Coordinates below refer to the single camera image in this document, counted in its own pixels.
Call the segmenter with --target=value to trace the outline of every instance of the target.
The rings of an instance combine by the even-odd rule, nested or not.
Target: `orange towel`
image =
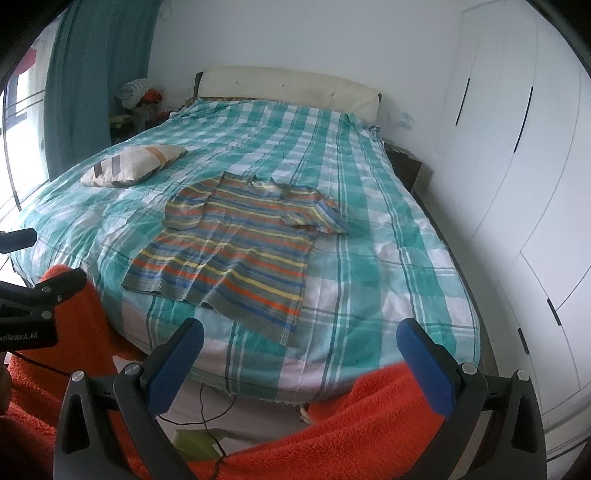
[[[67,267],[53,267],[46,277]],[[112,355],[143,355],[112,330],[94,288],[86,288],[56,308],[60,343],[51,349],[22,352],[39,362],[89,375],[115,373]],[[21,448],[51,471],[53,442],[67,379],[13,358],[13,401],[2,428]],[[220,480],[391,479],[408,471],[439,429],[434,414],[405,364],[364,375],[342,397],[312,404],[315,425],[277,442],[232,454],[223,460]],[[130,465],[140,478],[150,478],[136,457],[118,417],[115,430]],[[214,462],[193,462],[199,478],[209,478]]]

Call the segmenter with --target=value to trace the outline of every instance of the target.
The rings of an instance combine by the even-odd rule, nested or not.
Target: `white headboard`
[[[379,91],[339,77],[271,67],[216,67],[195,77],[195,97],[276,100],[341,113],[375,124]]]

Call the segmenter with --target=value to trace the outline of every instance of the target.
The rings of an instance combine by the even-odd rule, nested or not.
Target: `white wardrobe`
[[[591,432],[591,79],[525,0],[463,12],[418,194],[454,253],[501,375],[530,372],[547,439]]]

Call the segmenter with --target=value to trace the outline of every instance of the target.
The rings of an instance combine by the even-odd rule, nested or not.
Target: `striped t-shirt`
[[[210,306],[286,345],[319,232],[347,233],[317,190],[223,173],[183,188],[122,285]]]

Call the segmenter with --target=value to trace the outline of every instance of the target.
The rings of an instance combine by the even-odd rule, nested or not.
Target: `teal curtain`
[[[109,115],[126,82],[145,78],[161,0],[75,0],[51,53],[44,105],[50,180],[111,145]]]

